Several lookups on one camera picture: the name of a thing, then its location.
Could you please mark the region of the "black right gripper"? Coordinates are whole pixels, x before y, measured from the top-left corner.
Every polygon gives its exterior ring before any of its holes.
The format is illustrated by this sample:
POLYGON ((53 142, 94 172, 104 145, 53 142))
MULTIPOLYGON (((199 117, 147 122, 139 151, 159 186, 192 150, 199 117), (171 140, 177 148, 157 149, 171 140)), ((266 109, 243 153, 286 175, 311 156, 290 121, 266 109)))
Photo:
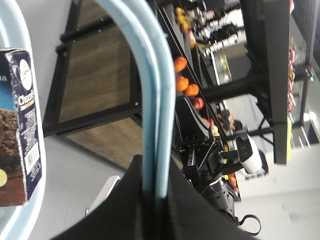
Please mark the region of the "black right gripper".
POLYGON ((183 174, 191 186, 214 209, 234 220, 234 196, 222 179, 228 163, 222 156, 221 138, 213 136, 210 125, 194 109, 187 96, 175 100, 174 144, 183 174))

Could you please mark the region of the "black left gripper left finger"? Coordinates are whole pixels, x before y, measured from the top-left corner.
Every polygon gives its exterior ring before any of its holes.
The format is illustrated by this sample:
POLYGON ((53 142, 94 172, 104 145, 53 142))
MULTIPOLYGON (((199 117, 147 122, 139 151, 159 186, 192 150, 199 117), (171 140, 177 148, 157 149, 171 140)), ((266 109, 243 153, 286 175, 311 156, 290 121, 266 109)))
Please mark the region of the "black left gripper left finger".
POLYGON ((135 155, 122 179, 94 210, 54 240, 145 240, 142 156, 135 155))

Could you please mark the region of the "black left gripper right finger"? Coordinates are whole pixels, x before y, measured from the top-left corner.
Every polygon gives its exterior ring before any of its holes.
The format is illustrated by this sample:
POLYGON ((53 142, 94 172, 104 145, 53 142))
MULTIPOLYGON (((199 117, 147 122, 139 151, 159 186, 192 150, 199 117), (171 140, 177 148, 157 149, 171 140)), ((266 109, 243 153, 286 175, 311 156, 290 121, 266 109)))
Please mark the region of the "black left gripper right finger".
POLYGON ((165 240, 255 239, 200 196, 174 160, 169 164, 165 210, 165 240))

